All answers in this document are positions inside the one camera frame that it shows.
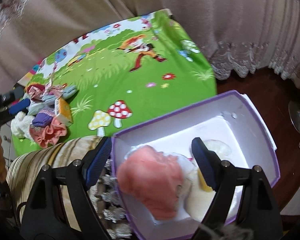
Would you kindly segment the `white fluffy cloth pink trim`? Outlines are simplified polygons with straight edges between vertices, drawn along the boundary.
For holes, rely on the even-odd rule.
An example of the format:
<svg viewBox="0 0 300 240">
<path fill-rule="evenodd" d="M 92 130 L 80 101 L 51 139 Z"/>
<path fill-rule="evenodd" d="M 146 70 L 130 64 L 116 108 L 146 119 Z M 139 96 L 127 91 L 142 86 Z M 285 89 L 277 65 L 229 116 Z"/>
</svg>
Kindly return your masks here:
<svg viewBox="0 0 300 240">
<path fill-rule="evenodd" d="M 33 140 L 30 135 L 30 126 L 34 116 L 27 115 L 24 112 L 20 111 L 15 118 L 11 121 L 11 132 L 14 136 L 19 139 L 29 139 Z"/>
</svg>

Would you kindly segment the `yellow sponge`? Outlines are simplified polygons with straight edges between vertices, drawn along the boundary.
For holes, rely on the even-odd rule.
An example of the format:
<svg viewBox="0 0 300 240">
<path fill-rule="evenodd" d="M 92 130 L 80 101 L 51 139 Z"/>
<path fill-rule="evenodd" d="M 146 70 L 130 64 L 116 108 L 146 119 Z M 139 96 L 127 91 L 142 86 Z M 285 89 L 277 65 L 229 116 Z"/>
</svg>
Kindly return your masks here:
<svg viewBox="0 0 300 240">
<path fill-rule="evenodd" d="M 205 191 L 205 192 L 212 192 L 213 191 L 212 187 L 207 185 L 207 183 L 204 179 L 204 176 L 203 176 L 202 172 L 200 171 L 200 169 L 198 169 L 198 179 L 199 179 L 200 188 L 203 191 Z"/>
</svg>

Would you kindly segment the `white drawer cabinet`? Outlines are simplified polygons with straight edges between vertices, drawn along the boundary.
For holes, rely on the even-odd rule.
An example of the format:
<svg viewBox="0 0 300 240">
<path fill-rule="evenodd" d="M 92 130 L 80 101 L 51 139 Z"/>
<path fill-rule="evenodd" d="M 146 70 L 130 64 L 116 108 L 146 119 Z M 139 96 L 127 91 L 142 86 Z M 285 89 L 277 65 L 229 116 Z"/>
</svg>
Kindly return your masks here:
<svg viewBox="0 0 300 240">
<path fill-rule="evenodd" d="M 1 145 L 4 150 L 4 159 L 5 159 L 6 167 L 9 168 L 16 158 L 16 154 L 12 142 L 12 132 L 10 126 L 8 126 L 7 124 L 1 126 L 0 136 L 2 138 Z"/>
</svg>

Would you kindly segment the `pile of small clothes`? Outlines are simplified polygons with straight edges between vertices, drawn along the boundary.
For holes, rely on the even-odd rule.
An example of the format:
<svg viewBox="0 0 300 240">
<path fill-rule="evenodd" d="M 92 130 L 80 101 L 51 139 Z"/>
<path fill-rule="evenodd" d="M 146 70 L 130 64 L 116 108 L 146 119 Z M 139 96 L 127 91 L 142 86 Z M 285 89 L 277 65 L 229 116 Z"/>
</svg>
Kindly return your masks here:
<svg viewBox="0 0 300 240">
<path fill-rule="evenodd" d="M 25 87 L 25 96 L 30 99 L 28 115 L 32 118 L 29 126 L 30 139 L 41 148 L 56 145 L 68 133 L 72 122 L 67 100 L 78 92 L 75 85 L 50 85 L 31 82 Z"/>
</svg>

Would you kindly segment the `striped beige sofa cushion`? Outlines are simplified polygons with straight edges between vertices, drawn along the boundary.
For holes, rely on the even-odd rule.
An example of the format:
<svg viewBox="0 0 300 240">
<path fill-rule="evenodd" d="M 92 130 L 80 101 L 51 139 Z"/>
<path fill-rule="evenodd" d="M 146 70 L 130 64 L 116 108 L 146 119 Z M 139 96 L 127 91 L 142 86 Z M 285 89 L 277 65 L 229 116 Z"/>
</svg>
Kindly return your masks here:
<svg viewBox="0 0 300 240">
<path fill-rule="evenodd" d="M 12 203 L 16 206 L 15 213 L 20 233 L 25 206 L 41 168 L 44 165 L 50 165 L 52 168 L 64 167 L 76 159 L 83 159 L 87 152 L 94 149 L 102 138 L 95 135 L 73 139 L 24 154 L 14 160 L 8 170 L 7 183 L 12 196 Z M 71 206 L 68 189 L 64 185 L 60 188 L 68 222 L 73 229 L 79 230 L 80 227 Z"/>
</svg>

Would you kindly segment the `small yellow carton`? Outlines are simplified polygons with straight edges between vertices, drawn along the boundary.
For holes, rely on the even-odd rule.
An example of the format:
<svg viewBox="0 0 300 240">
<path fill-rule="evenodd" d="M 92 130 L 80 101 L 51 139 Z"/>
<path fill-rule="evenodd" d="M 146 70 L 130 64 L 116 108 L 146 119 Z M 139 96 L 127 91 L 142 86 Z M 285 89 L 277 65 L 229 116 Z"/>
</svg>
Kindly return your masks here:
<svg viewBox="0 0 300 240">
<path fill-rule="evenodd" d="M 67 127 L 73 124 L 70 105 L 62 97 L 55 100 L 55 117 Z"/>
</svg>

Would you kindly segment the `silver lace trim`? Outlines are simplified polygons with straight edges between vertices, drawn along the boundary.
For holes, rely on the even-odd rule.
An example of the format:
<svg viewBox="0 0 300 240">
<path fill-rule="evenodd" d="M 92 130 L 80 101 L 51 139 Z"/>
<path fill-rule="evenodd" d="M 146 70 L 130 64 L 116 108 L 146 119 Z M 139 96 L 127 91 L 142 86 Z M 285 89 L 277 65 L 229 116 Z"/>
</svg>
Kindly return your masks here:
<svg viewBox="0 0 300 240">
<path fill-rule="evenodd" d="M 93 207 L 111 239 L 131 239 L 133 232 L 115 190 L 112 160 L 108 159 L 96 184 L 88 191 Z"/>
</svg>

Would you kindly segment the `purple white storage box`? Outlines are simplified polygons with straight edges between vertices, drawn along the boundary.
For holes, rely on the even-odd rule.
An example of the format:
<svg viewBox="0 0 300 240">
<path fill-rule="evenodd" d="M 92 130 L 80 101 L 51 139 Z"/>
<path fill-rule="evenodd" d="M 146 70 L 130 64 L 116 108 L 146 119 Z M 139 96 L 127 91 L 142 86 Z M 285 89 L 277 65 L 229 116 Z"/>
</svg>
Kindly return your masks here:
<svg viewBox="0 0 300 240">
<path fill-rule="evenodd" d="M 225 143 L 228 153 L 219 153 L 242 168 L 259 165 L 270 187 L 280 179 L 280 168 L 271 135 L 247 95 L 235 90 L 181 108 L 172 113 L 124 129 L 112 137 L 112 172 L 138 147 L 150 145 L 164 154 L 177 155 L 183 175 L 194 171 L 191 141 L 200 137 L 204 143 Z M 146 207 L 135 198 L 121 193 L 121 204 L 138 239 L 190 239 L 198 222 L 186 212 L 186 195 L 177 216 L 169 221 L 156 221 Z"/>
</svg>

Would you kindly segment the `fan base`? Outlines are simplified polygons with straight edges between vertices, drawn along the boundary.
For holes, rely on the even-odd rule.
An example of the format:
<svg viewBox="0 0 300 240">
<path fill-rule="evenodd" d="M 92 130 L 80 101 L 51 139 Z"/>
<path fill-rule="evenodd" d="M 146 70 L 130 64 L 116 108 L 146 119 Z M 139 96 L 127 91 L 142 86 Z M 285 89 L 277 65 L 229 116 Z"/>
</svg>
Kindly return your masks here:
<svg viewBox="0 0 300 240">
<path fill-rule="evenodd" d="M 288 111 L 294 128 L 298 131 L 298 133 L 300 133 L 300 105 L 296 102 L 290 101 L 288 104 Z"/>
</svg>

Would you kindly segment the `green cartoon play mat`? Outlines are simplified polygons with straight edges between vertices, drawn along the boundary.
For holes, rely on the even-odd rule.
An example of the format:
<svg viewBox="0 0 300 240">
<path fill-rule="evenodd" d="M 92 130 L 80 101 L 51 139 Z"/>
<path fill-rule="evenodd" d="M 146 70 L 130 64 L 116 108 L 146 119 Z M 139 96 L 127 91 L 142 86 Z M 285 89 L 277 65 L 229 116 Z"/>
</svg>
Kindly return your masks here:
<svg viewBox="0 0 300 240">
<path fill-rule="evenodd" d="M 168 9 L 84 34 L 25 79 L 26 87 L 75 89 L 63 141 L 111 136 L 217 93 L 212 67 Z"/>
</svg>

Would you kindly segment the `beige curtain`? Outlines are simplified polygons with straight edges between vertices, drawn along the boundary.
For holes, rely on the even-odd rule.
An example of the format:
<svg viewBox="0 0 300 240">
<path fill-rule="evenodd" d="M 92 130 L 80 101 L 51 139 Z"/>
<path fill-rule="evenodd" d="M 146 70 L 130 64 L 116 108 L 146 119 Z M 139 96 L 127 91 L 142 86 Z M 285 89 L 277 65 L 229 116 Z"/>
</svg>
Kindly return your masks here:
<svg viewBox="0 0 300 240">
<path fill-rule="evenodd" d="M 300 88 L 300 0 L 1 0 L 0 93 L 72 39 L 166 8 L 218 79 L 267 66 Z"/>
</svg>

